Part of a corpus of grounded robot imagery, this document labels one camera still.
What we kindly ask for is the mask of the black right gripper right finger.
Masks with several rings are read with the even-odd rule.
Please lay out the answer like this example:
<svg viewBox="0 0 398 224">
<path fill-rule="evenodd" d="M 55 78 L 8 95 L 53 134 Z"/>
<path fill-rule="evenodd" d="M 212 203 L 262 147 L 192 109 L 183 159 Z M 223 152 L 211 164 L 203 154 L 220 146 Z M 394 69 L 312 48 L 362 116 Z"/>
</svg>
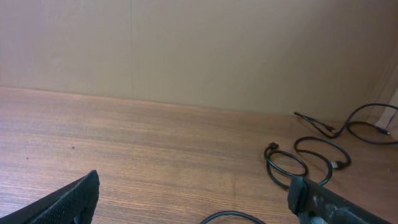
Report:
<svg viewBox="0 0 398 224">
<path fill-rule="evenodd" d="M 389 224 L 307 178 L 292 177 L 288 207 L 300 223 Z"/>
</svg>

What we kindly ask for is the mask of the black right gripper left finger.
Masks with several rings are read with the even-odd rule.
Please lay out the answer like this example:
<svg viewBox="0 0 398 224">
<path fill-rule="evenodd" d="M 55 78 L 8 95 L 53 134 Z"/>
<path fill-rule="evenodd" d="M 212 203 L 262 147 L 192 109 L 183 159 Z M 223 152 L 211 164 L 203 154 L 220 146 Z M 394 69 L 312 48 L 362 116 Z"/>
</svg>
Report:
<svg viewBox="0 0 398 224">
<path fill-rule="evenodd" d="M 100 180 L 92 170 L 82 178 L 1 218 L 1 224 L 90 224 L 99 199 Z"/>
</svg>

